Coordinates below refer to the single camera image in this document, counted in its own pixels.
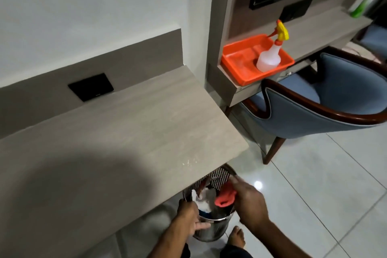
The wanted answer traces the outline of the perforated steel waste bin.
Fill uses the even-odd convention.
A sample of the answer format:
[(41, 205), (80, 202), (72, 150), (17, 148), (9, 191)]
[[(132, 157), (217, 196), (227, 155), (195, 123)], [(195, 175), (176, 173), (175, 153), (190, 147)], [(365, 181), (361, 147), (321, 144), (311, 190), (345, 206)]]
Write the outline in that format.
[[(216, 196), (218, 195), (221, 186), (229, 181), (230, 175), (235, 176), (235, 170), (228, 164), (224, 164), (212, 171), (205, 177), (185, 188), (182, 192), (185, 201), (193, 201), (191, 191), (194, 189), (200, 195), (204, 188), (215, 188)], [(202, 242), (213, 242), (218, 240), (226, 232), (230, 219), (235, 211), (234, 204), (228, 207), (215, 207), (211, 213), (204, 213), (199, 210), (199, 219), (203, 222), (211, 223), (211, 227), (205, 230), (196, 231), (194, 237)]]

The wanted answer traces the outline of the person's right hand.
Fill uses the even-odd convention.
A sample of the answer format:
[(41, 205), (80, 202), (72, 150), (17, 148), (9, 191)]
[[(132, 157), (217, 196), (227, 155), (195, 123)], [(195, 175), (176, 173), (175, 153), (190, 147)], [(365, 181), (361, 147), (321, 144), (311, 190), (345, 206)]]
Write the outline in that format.
[(249, 221), (259, 221), (269, 219), (268, 209), (265, 198), (254, 186), (247, 183), (248, 192), (245, 198), (239, 203), (234, 204), (237, 214), (240, 217), (241, 223), (245, 224)]

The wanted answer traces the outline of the person's dark shorts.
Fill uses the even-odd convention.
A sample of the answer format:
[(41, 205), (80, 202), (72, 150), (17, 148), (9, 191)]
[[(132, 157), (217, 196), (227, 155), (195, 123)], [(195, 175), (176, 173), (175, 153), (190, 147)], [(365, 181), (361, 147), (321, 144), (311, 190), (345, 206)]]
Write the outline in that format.
[[(180, 258), (190, 258), (191, 252), (189, 246), (185, 243), (181, 257)], [(233, 246), (231, 244), (226, 244), (224, 248), (220, 251), (219, 258), (253, 258), (246, 250)]]

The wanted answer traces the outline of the red cloth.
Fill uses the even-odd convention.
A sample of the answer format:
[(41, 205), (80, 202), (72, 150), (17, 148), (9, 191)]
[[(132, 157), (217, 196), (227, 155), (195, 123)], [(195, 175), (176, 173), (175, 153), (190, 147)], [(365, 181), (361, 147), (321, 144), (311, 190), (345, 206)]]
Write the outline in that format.
[(230, 180), (225, 182), (221, 186), (220, 191), (215, 198), (215, 206), (224, 208), (233, 205), (235, 202), (236, 194), (237, 192), (233, 186), (233, 183)]

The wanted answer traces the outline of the person's left hand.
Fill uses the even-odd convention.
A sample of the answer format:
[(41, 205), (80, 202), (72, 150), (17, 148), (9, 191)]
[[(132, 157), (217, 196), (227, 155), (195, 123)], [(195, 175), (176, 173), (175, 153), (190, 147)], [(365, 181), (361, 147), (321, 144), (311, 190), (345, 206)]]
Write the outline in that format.
[(177, 217), (182, 220), (186, 238), (193, 236), (193, 223), (200, 221), (199, 210), (195, 202), (188, 202), (184, 199), (179, 200)]

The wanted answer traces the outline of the black wall socket plate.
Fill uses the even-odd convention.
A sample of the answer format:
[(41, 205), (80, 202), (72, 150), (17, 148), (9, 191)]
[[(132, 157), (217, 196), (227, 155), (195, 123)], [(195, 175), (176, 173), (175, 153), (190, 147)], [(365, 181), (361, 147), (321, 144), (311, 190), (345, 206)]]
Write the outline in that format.
[(282, 23), (304, 16), (313, 0), (300, 0), (283, 8), (279, 19)]
[(114, 91), (114, 87), (105, 73), (70, 83), (68, 84), (68, 87), (82, 102), (95, 99)]

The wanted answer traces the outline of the person's left forearm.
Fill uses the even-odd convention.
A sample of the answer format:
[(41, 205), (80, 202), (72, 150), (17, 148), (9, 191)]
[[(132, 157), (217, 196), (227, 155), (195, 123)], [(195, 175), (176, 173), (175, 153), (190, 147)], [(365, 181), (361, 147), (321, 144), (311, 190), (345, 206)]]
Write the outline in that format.
[(197, 218), (176, 216), (147, 258), (181, 258), (188, 237), (195, 231), (196, 221)]

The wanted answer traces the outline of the white crumpled paper waste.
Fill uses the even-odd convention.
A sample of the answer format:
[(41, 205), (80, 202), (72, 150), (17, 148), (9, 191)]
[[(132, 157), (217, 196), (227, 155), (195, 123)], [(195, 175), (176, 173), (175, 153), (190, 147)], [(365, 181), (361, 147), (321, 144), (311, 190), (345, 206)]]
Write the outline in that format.
[(216, 189), (204, 188), (200, 195), (196, 190), (191, 191), (192, 200), (196, 203), (198, 209), (204, 213), (211, 213), (215, 209)]

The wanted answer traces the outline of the person's bare foot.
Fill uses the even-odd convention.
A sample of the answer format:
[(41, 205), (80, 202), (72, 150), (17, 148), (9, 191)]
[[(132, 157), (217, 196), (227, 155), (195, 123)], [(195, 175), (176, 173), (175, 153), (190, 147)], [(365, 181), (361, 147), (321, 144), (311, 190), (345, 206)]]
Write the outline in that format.
[(239, 226), (234, 226), (227, 241), (228, 246), (235, 246), (239, 249), (244, 249), (246, 242), (244, 239), (243, 230)]

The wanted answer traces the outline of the orange plastic tray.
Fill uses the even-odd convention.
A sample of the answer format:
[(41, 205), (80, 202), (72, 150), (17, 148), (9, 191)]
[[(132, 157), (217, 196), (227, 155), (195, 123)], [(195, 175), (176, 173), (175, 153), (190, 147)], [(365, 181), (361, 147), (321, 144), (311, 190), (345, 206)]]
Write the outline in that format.
[(266, 72), (258, 70), (256, 64), (259, 55), (263, 51), (269, 50), (273, 44), (272, 38), (266, 34), (261, 34), (225, 45), (221, 64), (238, 85), (246, 86), (252, 84), (282, 72), (295, 63), (294, 59), (286, 51), (280, 49), (279, 56), (281, 61), (277, 67)]

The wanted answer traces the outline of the person's right forearm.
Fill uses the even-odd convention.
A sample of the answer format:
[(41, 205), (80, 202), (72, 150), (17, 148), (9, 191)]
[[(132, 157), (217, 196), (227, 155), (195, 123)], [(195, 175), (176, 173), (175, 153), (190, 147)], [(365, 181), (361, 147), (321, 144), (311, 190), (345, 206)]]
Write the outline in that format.
[(270, 219), (249, 221), (245, 226), (266, 247), (273, 258), (312, 258), (291, 241)]

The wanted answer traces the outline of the green plastic bottle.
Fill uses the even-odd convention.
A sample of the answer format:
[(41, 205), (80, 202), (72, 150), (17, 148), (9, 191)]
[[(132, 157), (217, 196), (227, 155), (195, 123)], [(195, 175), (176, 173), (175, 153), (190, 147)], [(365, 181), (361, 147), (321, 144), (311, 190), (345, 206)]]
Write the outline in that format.
[(362, 16), (373, 1), (374, 0), (362, 0), (360, 4), (350, 12), (350, 16), (352, 18), (358, 18)]

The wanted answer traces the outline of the white spray bottle yellow trigger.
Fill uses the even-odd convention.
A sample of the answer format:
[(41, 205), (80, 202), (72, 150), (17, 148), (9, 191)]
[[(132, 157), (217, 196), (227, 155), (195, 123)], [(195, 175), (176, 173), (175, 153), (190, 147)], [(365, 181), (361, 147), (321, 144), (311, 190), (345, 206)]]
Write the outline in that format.
[(281, 62), (279, 50), (283, 42), (289, 39), (288, 30), (281, 20), (276, 21), (274, 31), (267, 37), (270, 38), (275, 35), (277, 38), (274, 40), (273, 45), (268, 50), (261, 52), (258, 57), (256, 67), (262, 73), (275, 69)]

